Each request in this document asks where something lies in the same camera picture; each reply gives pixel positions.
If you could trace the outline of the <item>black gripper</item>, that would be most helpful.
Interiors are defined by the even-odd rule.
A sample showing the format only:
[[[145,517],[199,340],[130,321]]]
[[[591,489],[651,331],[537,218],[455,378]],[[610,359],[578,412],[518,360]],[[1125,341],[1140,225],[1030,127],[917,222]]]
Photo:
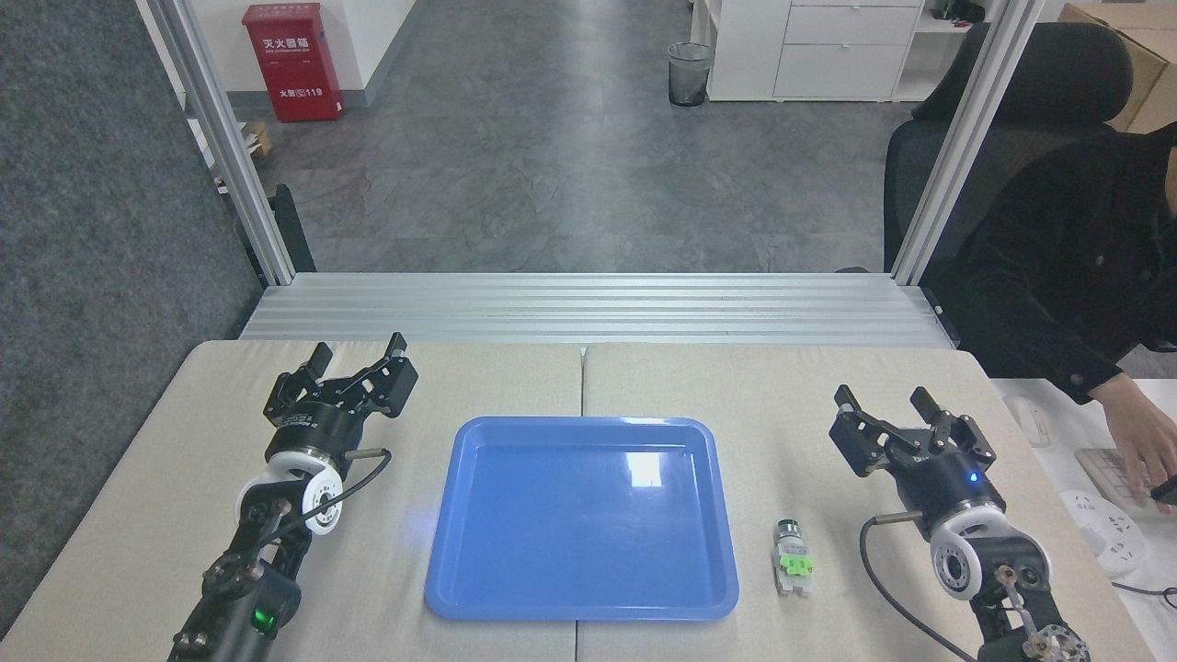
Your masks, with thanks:
[[[920,535],[929,535],[949,517],[966,508],[1006,510],[1000,491],[988,479],[996,454],[975,418],[959,417],[938,406],[925,388],[916,388],[909,400],[927,423],[931,441],[925,457],[924,428],[897,428],[867,415],[846,384],[838,386],[838,412],[829,429],[842,457],[859,477],[884,468],[895,477],[897,494],[917,519]]]
[[[284,451],[312,450],[331,458],[359,446],[364,421],[370,413],[388,418],[401,415],[417,384],[417,370],[405,356],[407,342],[393,335],[379,360],[353,376],[324,380],[321,400],[302,399],[315,393],[333,353],[318,343],[294,372],[278,376],[265,403],[265,419],[275,426],[266,458]]]

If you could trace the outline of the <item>person's hand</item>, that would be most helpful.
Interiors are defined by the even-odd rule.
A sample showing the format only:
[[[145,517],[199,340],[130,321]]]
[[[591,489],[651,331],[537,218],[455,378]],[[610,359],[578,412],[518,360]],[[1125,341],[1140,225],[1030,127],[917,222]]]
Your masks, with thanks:
[[[1135,498],[1145,485],[1159,486],[1176,470],[1176,426],[1126,375],[1115,375],[1089,392],[1100,403],[1108,430],[1121,452],[1126,482]]]

